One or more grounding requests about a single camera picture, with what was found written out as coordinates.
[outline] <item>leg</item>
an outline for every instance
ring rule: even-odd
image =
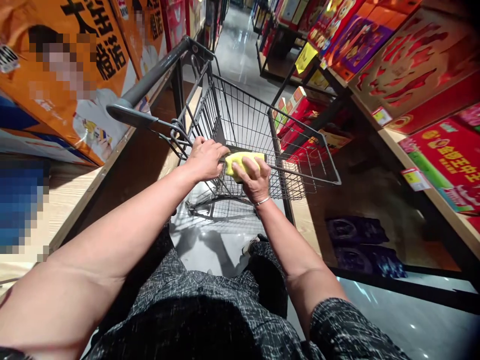
[[[268,311],[287,318],[288,294],[285,275],[270,244],[253,242],[248,248],[250,260],[246,269],[235,279],[240,286]]]

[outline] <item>hand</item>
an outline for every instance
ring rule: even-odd
[[[252,203],[259,203],[269,197],[270,166],[259,157],[255,157],[259,167],[248,157],[241,160],[246,171],[234,162],[231,166],[236,174],[243,180],[243,191]]]
[[[219,164],[220,158],[229,152],[229,148],[221,143],[197,136],[185,165],[190,168],[197,182],[212,180],[222,172],[224,165]]]

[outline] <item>shelf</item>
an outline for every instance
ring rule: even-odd
[[[188,88],[189,94],[193,84],[184,83],[184,87]],[[199,87],[190,102],[193,113],[201,95],[202,88]],[[168,90],[160,97],[159,105],[152,109],[152,114],[170,121],[176,117],[173,104],[173,93]],[[185,121],[190,128],[190,116],[187,115]],[[0,157],[25,158],[24,155],[11,154]],[[131,127],[104,166],[94,168],[55,160],[50,163],[48,201],[44,200],[43,211],[37,213],[36,229],[31,231],[30,243],[47,245],[51,253],[60,247],[73,228],[78,234],[131,196],[169,174],[178,166],[179,159],[168,143],[154,132]],[[82,215],[87,204],[88,213]],[[37,263],[38,254],[42,254],[42,248],[39,250],[38,246],[27,246],[24,251],[20,257],[16,254],[0,255],[0,282],[21,278]],[[0,296],[13,284],[2,285]]]
[[[406,138],[405,135],[386,128],[380,130],[378,134],[406,169],[417,167],[398,144],[399,141]],[[436,189],[430,188],[424,192],[445,220],[457,232],[458,236],[461,237],[475,256],[480,259],[480,233],[468,222],[468,216],[453,211]]]

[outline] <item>yellow sponge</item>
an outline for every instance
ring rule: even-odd
[[[226,164],[225,174],[233,177],[233,179],[237,184],[241,184],[242,179],[238,177],[237,174],[234,172],[234,170],[232,169],[232,164],[237,163],[243,169],[243,171],[247,172],[244,164],[242,163],[243,157],[247,157],[251,159],[258,166],[259,169],[260,169],[260,165],[258,165],[257,162],[255,161],[255,157],[265,161],[265,154],[261,152],[241,151],[241,152],[235,152],[227,156],[225,158],[225,164]]]

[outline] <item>cart handle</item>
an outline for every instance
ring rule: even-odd
[[[215,58],[214,53],[189,36],[185,35],[165,57],[163,57],[149,72],[145,74],[144,77],[140,79],[139,82],[135,84],[135,86],[129,89],[113,104],[106,106],[106,111],[108,114],[112,118],[122,123],[132,125],[136,128],[146,125],[145,119],[142,120],[141,117],[138,116],[132,118],[131,115],[133,114],[130,113],[130,116],[128,116],[125,110],[133,109],[135,106],[137,106],[137,104],[144,98],[145,95],[147,95],[157,81],[159,81],[160,78],[165,75],[168,69],[170,69],[178,60],[180,60],[180,58],[186,52],[192,51],[196,53],[198,50],[195,50],[194,46],[201,48],[210,61]]]

